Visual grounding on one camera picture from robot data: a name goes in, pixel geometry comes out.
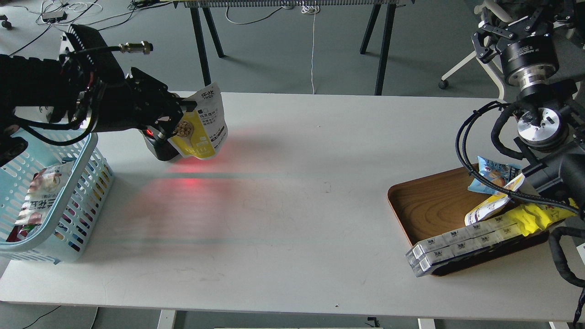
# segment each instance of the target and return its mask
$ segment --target wooden tray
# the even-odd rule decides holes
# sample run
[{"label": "wooden tray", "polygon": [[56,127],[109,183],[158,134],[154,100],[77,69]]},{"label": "wooden tray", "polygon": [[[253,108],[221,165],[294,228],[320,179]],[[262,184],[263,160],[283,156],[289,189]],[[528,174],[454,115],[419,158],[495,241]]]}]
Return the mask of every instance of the wooden tray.
[{"label": "wooden tray", "polygon": [[[390,187],[388,202],[411,246],[465,226],[465,214],[488,197],[467,190],[472,180],[467,170],[461,167]],[[432,274],[446,275],[541,244],[547,238],[548,233],[523,238],[462,261],[447,263]]]}]

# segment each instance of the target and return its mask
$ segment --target light blue basket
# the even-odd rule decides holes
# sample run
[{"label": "light blue basket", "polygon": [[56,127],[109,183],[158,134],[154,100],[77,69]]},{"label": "light blue basket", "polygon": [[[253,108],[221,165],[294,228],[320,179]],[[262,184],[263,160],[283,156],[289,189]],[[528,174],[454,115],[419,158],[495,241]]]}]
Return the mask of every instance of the light blue basket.
[{"label": "light blue basket", "polygon": [[[39,132],[59,141],[76,137],[76,132]],[[22,130],[15,136],[23,137],[29,146],[0,170],[0,256],[55,264],[72,262],[85,250],[113,183],[113,173],[95,147],[98,136],[92,133],[68,146],[48,145]],[[76,158],[73,171],[44,223],[26,239],[6,242],[33,175],[61,163],[64,157]]]}]

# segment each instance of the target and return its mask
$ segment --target white table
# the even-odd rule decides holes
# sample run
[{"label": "white table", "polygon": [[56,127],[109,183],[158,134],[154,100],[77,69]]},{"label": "white table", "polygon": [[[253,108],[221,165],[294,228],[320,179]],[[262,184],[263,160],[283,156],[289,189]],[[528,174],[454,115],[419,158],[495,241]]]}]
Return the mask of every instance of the white table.
[{"label": "white table", "polygon": [[[87,251],[71,264],[12,261],[0,300],[572,320],[580,289],[547,244],[445,277],[415,278],[404,258],[388,188],[459,167],[455,132],[488,100],[223,97],[229,137],[212,160],[163,163],[136,131],[101,134],[117,178]],[[488,142],[496,116],[478,122],[469,149],[506,161]]]}]

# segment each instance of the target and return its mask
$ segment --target gray floor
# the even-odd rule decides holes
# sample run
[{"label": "gray floor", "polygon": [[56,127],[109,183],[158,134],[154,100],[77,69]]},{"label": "gray floor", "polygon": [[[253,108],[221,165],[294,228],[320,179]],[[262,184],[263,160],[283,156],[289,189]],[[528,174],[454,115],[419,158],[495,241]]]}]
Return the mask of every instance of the gray floor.
[{"label": "gray floor", "polygon": [[[14,4],[38,10],[39,1]],[[128,1],[100,1],[104,12],[80,20],[81,23],[123,12]],[[473,61],[450,78],[451,87],[440,90],[440,76],[472,50],[470,35],[476,18],[469,5],[473,1],[418,0],[397,10],[383,95],[496,97],[497,89]],[[256,19],[271,8],[234,8],[230,17],[237,21]],[[383,26],[383,13],[374,30],[369,52],[358,52],[370,8],[366,6],[322,7],[315,18],[314,84],[317,94],[369,95],[374,91]],[[16,31],[24,30],[36,17],[21,11],[9,18]],[[214,53],[204,24],[209,66],[213,80],[224,91],[310,94],[313,17],[300,8],[281,10],[271,18],[246,26],[226,21],[224,9],[213,9],[219,37],[228,55]],[[104,27],[108,24],[95,25]],[[42,31],[34,26],[26,40],[15,40],[2,30],[0,53],[10,53]],[[21,52],[25,57],[55,58],[60,32],[50,30],[43,38]],[[189,11],[167,6],[141,12],[121,27],[102,32],[108,44],[146,39],[155,46],[149,56],[117,54],[127,70],[136,66],[167,83],[171,90],[197,90],[203,86]],[[0,260],[0,273],[7,262]],[[0,328],[22,328],[54,306],[14,305],[0,302]],[[93,307],[61,307],[43,317],[32,328],[89,328]],[[156,328],[157,310],[100,309],[95,328]],[[364,317],[291,314],[240,314],[182,312],[176,328],[214,327],[369,327]],[[385,328],[417,328],[414,318],[380,318]],[[438,320],[438,329],[468,328],[548,328],[546,323]]]}]

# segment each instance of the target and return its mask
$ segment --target metal connector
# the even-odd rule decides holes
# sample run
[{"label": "metal connector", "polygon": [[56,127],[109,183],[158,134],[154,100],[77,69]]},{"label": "metal connector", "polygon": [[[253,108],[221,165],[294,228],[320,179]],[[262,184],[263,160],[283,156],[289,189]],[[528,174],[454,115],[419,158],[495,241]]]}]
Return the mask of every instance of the metal connector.
[{"label": "metal connector", "polygon": [[141,43],[129,43],[119,44],[121,53],[143,53],[145,55],[150,54],[154,50],[152,44],[148,41],[142,41]]}]

